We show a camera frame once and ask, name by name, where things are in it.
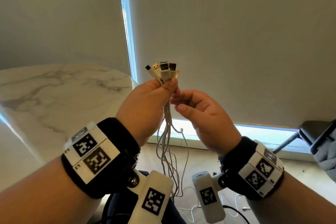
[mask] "beige roller blind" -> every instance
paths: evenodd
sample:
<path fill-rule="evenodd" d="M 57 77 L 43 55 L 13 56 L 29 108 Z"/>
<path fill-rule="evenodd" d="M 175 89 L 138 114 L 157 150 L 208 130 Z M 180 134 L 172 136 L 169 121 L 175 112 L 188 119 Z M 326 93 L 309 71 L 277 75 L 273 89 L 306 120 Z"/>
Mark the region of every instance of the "beige roller blind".
<path fill-rule="evenodd" d="M 139 82 L 167 60 L 236 123 L 336 118 L 336 0 L 129 1 Z"/>
<path fill-rule="evenodd" d="M 89 63 L 129 74 L 119 0 L 0 0 L 0 69 Z"/>

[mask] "person's leg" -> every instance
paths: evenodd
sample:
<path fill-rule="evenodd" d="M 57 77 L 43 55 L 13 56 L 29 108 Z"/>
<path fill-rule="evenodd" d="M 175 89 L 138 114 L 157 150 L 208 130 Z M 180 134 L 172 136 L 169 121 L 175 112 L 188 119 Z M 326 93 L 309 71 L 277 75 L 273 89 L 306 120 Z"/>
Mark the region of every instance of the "person's leg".
<path fill-rule="evenodd" d="M 149 173 L 146 171 L 139 171 L 143 175 L 148 176 Z M 129 218 L 132 215 L 133 209 L 137 204 L 138 196 L 131 192 L 130 190 L 126 190 L 123 193 L 115 193 L 110 195 L 107 200 L 107 204 L 105 205 L 103 211 L 102 219 L 105 219 L 107 216 L 115 215 L 113 221 L 107 221 L 107 224 L 125 224 L 129 221 Z M 174 203 L 169 200 L 165 213 L 163 214 L 162 224 L 186 224 L 186 222 L 181 217 L 179 211 L 176 209 Z"/>

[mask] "round marble tabletop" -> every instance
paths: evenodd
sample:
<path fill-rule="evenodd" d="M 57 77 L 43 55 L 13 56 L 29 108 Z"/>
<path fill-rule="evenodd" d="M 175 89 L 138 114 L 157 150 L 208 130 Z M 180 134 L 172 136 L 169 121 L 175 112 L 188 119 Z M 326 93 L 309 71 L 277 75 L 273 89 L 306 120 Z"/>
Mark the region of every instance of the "round marble tabletop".
<path fill-rule="evenodd" d="M 95 65 L 0 70 L 0 191 L 59 156 L 90 121 L 114 117 L 135 86 L 128 75 Z"/>

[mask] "floor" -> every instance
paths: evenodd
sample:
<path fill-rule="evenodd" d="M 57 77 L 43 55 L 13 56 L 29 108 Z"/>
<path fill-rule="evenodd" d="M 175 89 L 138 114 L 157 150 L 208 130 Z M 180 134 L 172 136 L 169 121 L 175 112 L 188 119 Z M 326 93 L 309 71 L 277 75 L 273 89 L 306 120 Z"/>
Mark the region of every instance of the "floor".
<path fill-rule="evenodd" d="M 156 156 L 155 149 L 156 145 L 149 143 L 142 147 L 137 170 L 162 171 L 161 162 Z M 178 168 L 180 173 L 182 173 L 187 157 L 187 149 L 172 146 L 171 150 L 176 154 Z M 283 162 L 286 171 L 336 205 L 336 184 L 330 180 L 330 178 L 318 167 L 316 163 L 293 160 L 283 160 Z M 219 172 L 218 166 L 219 162 L 216 154 L 208 150 L 189 149 L 189 160 L 183 180 L 183 187 L 192 186 L 191 176 L 193 174 L 201 171 L 208 171 L 211 174 L 213 172 Z M 222 195 L 224 204 L 235 207 L 235 192 L 229 189 L 224 189 L 220 192 L 220 195 Z M 195 192 L 190 188 L 187 188 L 184 191 L 183 197 L 178 197 L 175 201 L 176 207 L 183 207 L 187 209 L 190 209 L 195 204 L 197 204 L 197 197 Z M 241 210 L 242 207 L 248 207 L 247 202 L 243 197 L 237 198 L 237 204 L 239 210 Z M 191 219 L 190 211 L 186 211 L 185 213 Z M 195 223 L 206 223 L 200 208 L 195 209 L 193 214 Z M 251 210 L 244 211 L 243 214 L 251 224 L 258 224 L 258 221 Z M 241 217 L 231 217 L 228 214 L 226 215 L 224 222 L 227 224 L 244 223 Z"/>

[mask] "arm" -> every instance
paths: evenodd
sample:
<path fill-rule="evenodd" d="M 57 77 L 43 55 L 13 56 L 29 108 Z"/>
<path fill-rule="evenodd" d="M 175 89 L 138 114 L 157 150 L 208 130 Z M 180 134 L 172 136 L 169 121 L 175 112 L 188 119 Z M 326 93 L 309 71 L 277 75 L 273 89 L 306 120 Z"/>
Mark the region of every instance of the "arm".
<path fill-rule="evenodd" d="M 209 150 L 226 155 L 241 135 L 223 108 L 203 92 L 186 90 L 173 94 L 175 110 L 190 120 Z M 334 223 L 336 206 L 285 172 L 282 184 L 270 197 L 248 201 L 260 224 Z"/>
<path fill-rule="evenodd" d="M 137 86 L 121 105 L 116 118 L 139 146 L 159 128 L 163 107 L 174 91 L 176 79 L 162 87 L 151 80 Z M 73 183 L 56 158 L 0 193 L 0 218 L 3 224 L 87 223 L 99 203 Z"/>

